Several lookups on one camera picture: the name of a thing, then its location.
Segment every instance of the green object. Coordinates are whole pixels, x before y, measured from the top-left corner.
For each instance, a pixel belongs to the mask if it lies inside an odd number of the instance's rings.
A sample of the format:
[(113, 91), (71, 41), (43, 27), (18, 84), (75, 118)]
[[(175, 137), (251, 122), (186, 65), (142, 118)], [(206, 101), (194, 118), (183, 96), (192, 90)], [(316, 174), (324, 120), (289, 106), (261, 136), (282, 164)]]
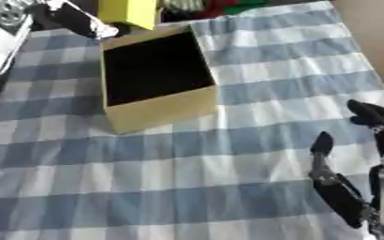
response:
[[(224, 8), (224, 12), (226, 13), (226, 15), (235, 15), (253, 8), (262, 8), (262, 7), (265, 7), (267, 4), (267, 2), (263, 0), (241, 0), (240, 2), (241, 3), (238, 4), (237, 6)], [(242, 2), (257, 2), (257, 3), (242, 4)]]

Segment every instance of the blue and white checkered cloth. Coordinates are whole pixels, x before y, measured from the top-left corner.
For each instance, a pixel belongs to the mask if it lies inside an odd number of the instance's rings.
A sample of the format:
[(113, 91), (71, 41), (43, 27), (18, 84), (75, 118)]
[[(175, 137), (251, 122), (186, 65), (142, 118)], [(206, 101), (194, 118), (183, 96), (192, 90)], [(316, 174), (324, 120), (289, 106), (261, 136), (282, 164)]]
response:
[(1, 240), (362, 239), (307, 179), (308, 148), (368, 197), (378, 162), (348, 99), (384, 85), (329, 2), (192, 23), (219, 83), (218, 113), (113, 135), (96, 43), (34, 33), (0, 98)]

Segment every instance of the robotic arm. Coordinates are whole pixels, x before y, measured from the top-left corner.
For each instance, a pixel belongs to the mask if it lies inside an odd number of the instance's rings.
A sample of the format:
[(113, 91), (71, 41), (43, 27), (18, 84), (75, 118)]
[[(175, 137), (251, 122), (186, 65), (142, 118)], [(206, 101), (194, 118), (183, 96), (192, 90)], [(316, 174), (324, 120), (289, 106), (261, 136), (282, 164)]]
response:
[(327, 132), (320, 133), (311, 147), (313, 168), (309, 177), (315, 191), (349, 226), (357, 229), (367, 221), (370, 233), (384, 240), (384, 108), (355, 100), (351, 100), (348, 107), (356, 114), (351, 117), (352, 123), (373, 130), (381, 157), (381, 164), (369, 174), (372, 202), (366, 202), (343, 175), (332, 172), (327, 165), (326, 159), (333, 147), (332, 136)]
[(36, 9), (72, 32), (101, 40), (130, 33), (130, 26), (121, 22), (103, 23), (68, 0), (0, 0), (0, 93), (14, 57), (30, 34)]
[(26, 12), (36, 14), (34, 9), (39, 7), (45, 7), (45, 15), (54, 22), (87, 38), (114, 38), (130, 33), (129, 25), (103, 23), (68, 0), (36, 0)]

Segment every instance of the robot finger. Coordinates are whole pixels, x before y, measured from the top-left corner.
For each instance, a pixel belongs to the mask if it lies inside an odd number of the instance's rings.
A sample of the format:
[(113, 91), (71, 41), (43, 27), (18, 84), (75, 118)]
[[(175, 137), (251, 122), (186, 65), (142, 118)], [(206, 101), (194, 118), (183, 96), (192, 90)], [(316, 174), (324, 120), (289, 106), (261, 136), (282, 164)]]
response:
[(315, 181), (313, 185), (323, 201), (349, 226), (354, 229), (362, 226), (364, 202), (358, 196), (354, 196), (352, 190), (339, 182), (332, 185), (322, 185), (321, 182)]

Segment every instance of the checkered tablecloth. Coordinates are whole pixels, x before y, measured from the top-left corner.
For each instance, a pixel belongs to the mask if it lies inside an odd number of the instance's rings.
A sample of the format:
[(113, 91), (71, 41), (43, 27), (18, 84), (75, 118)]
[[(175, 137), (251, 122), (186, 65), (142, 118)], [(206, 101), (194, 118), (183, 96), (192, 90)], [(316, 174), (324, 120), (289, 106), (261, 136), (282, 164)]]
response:
[(192, 23), (218, 113), (122, 136), (101, 109), (97, 43), (55, 30), (24, 45), (0, 98), (0, 240), (362, 239), (307, 180), (308, 148), (368, 197), (377, 164), (346, 101), (384, 86), (329, 2)]

